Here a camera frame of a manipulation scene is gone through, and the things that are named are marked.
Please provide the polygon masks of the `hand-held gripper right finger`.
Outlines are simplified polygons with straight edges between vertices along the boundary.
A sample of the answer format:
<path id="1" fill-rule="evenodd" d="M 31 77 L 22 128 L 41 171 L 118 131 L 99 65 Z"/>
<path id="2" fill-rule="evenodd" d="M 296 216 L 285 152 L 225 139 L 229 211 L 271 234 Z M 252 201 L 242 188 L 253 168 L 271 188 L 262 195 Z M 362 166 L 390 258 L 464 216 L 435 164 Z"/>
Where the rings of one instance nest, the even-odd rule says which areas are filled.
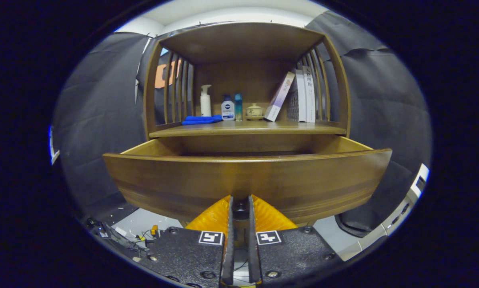
<path id="1" fill-rule="evenodd" d="M 311 286 L 340 270 L 340 257 L 312 226 L 296 226 L 250 195 L 249 273 L 257 286 Z"/>

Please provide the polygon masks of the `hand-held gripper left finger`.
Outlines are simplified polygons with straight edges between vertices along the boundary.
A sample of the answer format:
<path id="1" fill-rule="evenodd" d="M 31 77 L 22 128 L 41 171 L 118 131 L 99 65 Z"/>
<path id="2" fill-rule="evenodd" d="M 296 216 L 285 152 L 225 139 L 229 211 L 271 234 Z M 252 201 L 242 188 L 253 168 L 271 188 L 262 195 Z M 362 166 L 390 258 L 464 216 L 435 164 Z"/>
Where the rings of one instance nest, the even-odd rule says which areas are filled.
<path id="1" fill-rule="evenodd" d="M 233 197 L 226 196 L 198 215 L 185 228 L 166 228 L 148 244 L 138 264 L 178 286 L 232 284 L 234 232 Z"/>

